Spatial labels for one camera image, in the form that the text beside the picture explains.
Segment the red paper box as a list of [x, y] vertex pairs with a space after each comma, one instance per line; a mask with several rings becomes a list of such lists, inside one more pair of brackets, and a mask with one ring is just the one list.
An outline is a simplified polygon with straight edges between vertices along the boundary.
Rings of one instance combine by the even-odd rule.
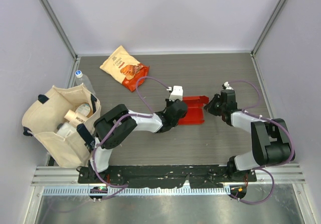
[[184, 96], [183, 102], [187, 104], [188, 111], [178, 125], [201, 125], [204, 123], [203, 107], [209, 103], [207, 96]]

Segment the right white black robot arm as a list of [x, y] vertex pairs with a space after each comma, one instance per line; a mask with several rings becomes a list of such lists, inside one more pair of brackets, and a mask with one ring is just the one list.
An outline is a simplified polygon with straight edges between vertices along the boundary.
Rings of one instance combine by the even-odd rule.
[[285, 120], [267, 119], [238, 108], [233, 89], [223, 89], [215, 94], [204, 110], [251, 135], [251, 151], [231, 157], [224, 177], [238, 181], [252, 170], [287, 164], [295, 159]]

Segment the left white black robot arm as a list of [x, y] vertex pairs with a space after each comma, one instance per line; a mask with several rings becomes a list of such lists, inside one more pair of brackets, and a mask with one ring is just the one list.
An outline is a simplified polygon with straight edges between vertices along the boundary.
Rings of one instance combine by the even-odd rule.
[[124, 104], [119, 104], [105, 113], [94, 122], [94, 135], [86, 140], [95, 151], [88, 167], [89, 177], [95, 183], [102, 183], [106, 179], [112, 150], [132, 132], [167, 132], [178, 125], [187, 111], [187, 104], [177, 99], [167, 100], [164, 110], [152, 114], [131, 111]]

